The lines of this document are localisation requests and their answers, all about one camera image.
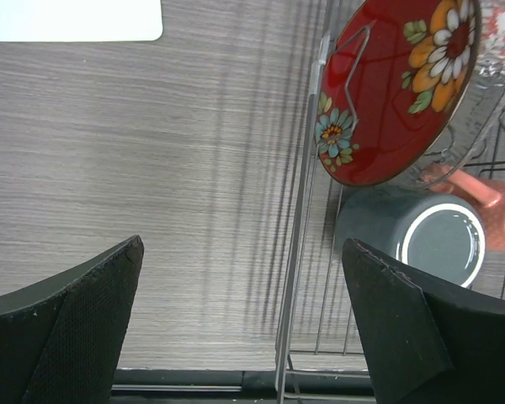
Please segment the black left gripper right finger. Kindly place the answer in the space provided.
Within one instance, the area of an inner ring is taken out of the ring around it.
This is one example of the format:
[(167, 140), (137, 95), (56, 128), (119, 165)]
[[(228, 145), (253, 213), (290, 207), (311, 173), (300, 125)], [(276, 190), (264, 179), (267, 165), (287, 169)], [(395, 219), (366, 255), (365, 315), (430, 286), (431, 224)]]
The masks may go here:
[(505, 300), (354, 239), (342, 264), (379, 403), (505, 403)]

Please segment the clear textured glass bowl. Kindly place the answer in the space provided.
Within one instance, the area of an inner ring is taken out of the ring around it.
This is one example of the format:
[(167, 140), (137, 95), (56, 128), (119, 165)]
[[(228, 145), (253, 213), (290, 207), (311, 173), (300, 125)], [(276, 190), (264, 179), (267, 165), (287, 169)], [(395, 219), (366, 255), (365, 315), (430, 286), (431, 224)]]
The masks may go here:
[(391, 180), (425, 189), (447, 178), (476, 154), (505, 106), (505, 1), (462, 1), (441, 14), (430, 61), (443, 83), (461, 79), (454, 112), (439, 137)]

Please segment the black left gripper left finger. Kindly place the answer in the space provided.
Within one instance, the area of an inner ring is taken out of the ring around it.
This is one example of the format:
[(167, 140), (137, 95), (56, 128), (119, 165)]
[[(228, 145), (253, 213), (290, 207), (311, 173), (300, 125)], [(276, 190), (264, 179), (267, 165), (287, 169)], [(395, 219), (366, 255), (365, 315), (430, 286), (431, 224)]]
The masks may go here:
[(0, 403), (109, 401), (143, 256), (134, 235), (0, 295)]

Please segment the grey ceramic mug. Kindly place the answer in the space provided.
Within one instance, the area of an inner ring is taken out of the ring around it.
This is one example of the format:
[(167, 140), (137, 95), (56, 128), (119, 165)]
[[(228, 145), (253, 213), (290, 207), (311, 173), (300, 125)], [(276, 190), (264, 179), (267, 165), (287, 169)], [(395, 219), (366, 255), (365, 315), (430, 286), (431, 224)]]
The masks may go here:
[(405, 265), (468, 287), (484, 262), (486, 237), (476, 210), (452, 194), (397, 187), (357, 189), (342, 202), (334, 250), (360, 240)]

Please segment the pink dotted ceramic mug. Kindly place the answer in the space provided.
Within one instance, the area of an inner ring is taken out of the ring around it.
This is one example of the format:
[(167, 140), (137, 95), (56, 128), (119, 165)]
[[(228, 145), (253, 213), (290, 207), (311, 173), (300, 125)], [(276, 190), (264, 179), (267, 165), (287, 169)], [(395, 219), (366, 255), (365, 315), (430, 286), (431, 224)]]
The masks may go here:
[(438, 164), (425, 168), (420, 179), (432, 191), (452, 194), (473, 206), (485, 229), (486, 247), (505, 252), (505, 181), (479, 179)]

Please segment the light green clipboard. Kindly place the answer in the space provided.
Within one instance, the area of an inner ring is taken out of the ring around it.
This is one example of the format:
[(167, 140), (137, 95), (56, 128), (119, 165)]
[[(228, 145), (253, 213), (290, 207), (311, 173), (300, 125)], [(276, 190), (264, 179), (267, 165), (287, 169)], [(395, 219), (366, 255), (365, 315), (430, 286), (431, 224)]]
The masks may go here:
[(153, 41), (159, 1), (0, 1), (0, 42)]

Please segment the red floral plate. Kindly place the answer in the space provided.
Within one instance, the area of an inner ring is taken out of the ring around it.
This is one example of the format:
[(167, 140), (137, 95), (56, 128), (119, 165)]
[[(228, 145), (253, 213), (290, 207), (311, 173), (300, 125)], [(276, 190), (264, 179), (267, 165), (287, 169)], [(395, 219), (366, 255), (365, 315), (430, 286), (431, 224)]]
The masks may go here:
[(477, 52), (474, 1), (366, 1), (327, 58), (318, 156), (339, 183), (394, 178), (439, 138)]

